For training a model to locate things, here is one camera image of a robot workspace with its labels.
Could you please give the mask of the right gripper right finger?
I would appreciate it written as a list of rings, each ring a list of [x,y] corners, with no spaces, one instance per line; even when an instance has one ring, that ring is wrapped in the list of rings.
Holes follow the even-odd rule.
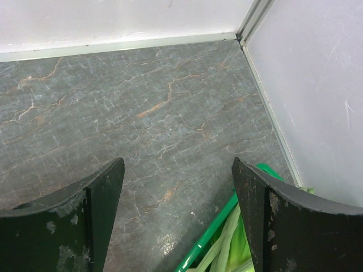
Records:
[[[362,208],[308,193],[235,158],[256,271],[361,271]]]

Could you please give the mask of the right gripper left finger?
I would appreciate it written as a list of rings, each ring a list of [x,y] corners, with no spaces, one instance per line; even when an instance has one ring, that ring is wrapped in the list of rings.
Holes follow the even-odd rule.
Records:
[[[1,210],[1,271],[103,271],[125,164]]]

